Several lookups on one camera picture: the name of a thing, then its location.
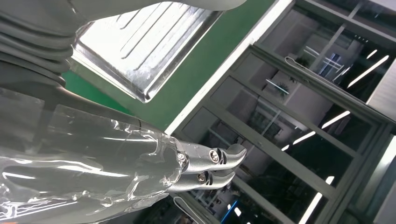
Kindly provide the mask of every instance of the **fluorescent light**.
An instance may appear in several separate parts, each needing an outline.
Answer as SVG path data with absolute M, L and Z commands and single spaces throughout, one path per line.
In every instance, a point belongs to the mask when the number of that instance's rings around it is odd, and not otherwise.
M 371 56 L 373 56 L 375 53 L 377 53 L 377 49 L 373 50 L 373 52 L 371 52 L 366 59 L 369 59 Z
M 311 137 L 311 136 L 313 136 L 313 135 L 315 135 L 315 134 L 316 134 L 316 132 L 310 132 L 310 133 L 304 135 L 303 137 L 301 137 L 301 138 L 295 140 L 295 141 L 293 142 L 293 145 L 295 145 L 295 144 L 301 142 L 302 140 L 305 140 L 305 139 L 307 139 L 307 138 L 309 138 L 309 137 Z
M 322 126 L 322 129 L 325 128 L 325 127 L 330 126 L 330 125 L 333 124 L 334 122 L 340 120 L 341 118 L 343 118 L 343 117 L 345 117 L 345 116 L 347 116 L 347 115 L 349 115 L 349 114 L 350 114 L 349 111 L 343 112 L 342 114 L 340 114 L 340 115 L 338 115 L 337 117 L 331 119 L 330 121 L 327 121 L 327 122 Z
M 236 213 L 236 215 L 237 215 L 238 217 L 242 214 L 242 212 L 238 209 L 238 207 L 236 207 L 236 208 L 234 209 L 234 211 L 235 211 L 235 213 Z
M 373 66 L 371 66 L 371 68 L 367 69 L 367 71 L 363 72 L 355 80 L 351 81 L 351 83 L 348 85 L 348 88 L 351 87 L 353 84 L 357 83 L 359 80 L 361 80 L 363 77 L 365 77 L 368 73 L 372 72 L 374 69 L 376 69 L 382 63 L 384 63 L 388 58 L 389 58 L 389 55 L 386 55 L 379 62 L 375 63 Z
M 286 90 L 284 90 L 283 88 L 281 88 L 280 86 L 276 85 L 275 83 L 269 81 L 268 79 L 266 79 L 267 82 L 271 83 L 272 85 L 274 85 L 276 88 L 280 89 L 281 91 L 285 92 L 286 94 L 289 94 L 289 92 L 287 92 Z
M 83 172 L 83 173 L 98 174 L 98 175 L 103 175 L 103 176 L 113 176 L 113 177 L 128 176 L 128 175 L 124 175 L 124 174 L 109 173 L 109 172 L 104 172 L 104 171 L 99 171 L 99 170 L 89 170 L 89 169 L 85 169 L 85 168 L 78 167 L 78 166 L 59 166 L 58 168 L 72 170 L 72 171 L 79 171 L 79 172 Z
M 286 145 L 285 147 L 282 148 L 282 152 L 286 151 L 289 148 L 290 145 Z
M 326 179 L 326 183 L 327 184 L 331 184 L 334 180 L 334 176 L 330 176 Z M 315 195 L 315 197 L 313 198 L 310 206 L 308 206 L 307 211 L 305 211 L 303 217 L 301 218 L 300 222 L 298 224 L 305 224 L 309 217 L 311 216 L 313 210 L 316 208 L 316 206 L 318 205 L 320 199 L 322 198 L 322 194 L 317 193 Z
M 327 184 L 331 184 L 331 183 L 333 182 L 333 180 L 334 180 L 334 176 L 330 176 L 330 177 L 328 177 L 328 178 L 326 179 L 326 183 L 327 183 Z
M 13 177 L 18 177 L 18 178 L 23 178 L 23 179 L 36 179 L 33 176 L 25 176 L 25 175 L 21 175 L 21 174 L 12 174 L 12 173 L 3 172 L 3 177 L 6 178 L 6 176 L 13 176 Z
M 344 75 L 347 71 L 349 71 L 351 69 L 351 67 L 348 67 L 347 69 L 343 70 L 341 75 Z

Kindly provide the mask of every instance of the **transparent plastic wrap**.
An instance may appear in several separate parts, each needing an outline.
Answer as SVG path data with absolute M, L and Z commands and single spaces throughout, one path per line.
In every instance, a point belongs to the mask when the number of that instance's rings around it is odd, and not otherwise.
M 89 223 L 149 207 L 185 159 L 163 133 L 0 88 L 0 222 Z

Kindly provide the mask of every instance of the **metal gripper jaw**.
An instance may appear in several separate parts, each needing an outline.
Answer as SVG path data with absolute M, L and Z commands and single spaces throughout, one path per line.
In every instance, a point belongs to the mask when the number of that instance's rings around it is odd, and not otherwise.
M 179 181 L 168 192 L 193 189 L 219 189 L 226 186 L 235 176 L 232 170 L 245 158 L 242 145 L 231 145 L 227 150 L 208 148 L 202 145 L 181 142 L 187 158 Z

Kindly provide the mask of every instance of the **bolt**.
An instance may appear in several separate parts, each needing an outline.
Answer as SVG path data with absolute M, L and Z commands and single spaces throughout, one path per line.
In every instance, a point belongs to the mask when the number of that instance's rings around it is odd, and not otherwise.
M 205 183 L 205 182 L 206 182 L 206 177 L 205 177 L 205 174 L 204 174 L 204 173 L 198 174 L 197 178 L 198 178 L 198 181 L 199 181 L 200 183 Z
M 184 161 L 185 161 L 185 155 L 183 155 L 183 154 L 181 154 L 181 153 L 178 153 L 178 154 L 177 154 L 177 158 L 178 158 L 181 162 L 184 162 Z
M 209 154 L 210 154 L 211 160 L 212 160 L 213 162 L 218 162 L 218 161 L 219 161 L 219 155 L 217 154 L 216 151 L 211 150 Z

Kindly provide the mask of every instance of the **green wall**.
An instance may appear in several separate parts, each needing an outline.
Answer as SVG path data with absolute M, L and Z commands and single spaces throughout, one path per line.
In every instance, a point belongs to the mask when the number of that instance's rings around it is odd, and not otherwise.
M 74 74 L 72 71 L 62 74 L 62 77 L 66 80 L 66 89 L 80 95 L 86 99 L 89 99 L 95 103 L 108 106 L 117 111 L 121 111 L 127 114 L 132 113 L 125 107 L 121 106 L 117 101 L 110 98 L 108 95 L 102 93 L 95 86 L 83 80 L 78 75 Z
M 273 2 L 247 0 L 242 6 L 225 12 L 147 104 L 132 99 L 82 65 L 74 66 L 73 70 L 135 116 L 165 130 Z

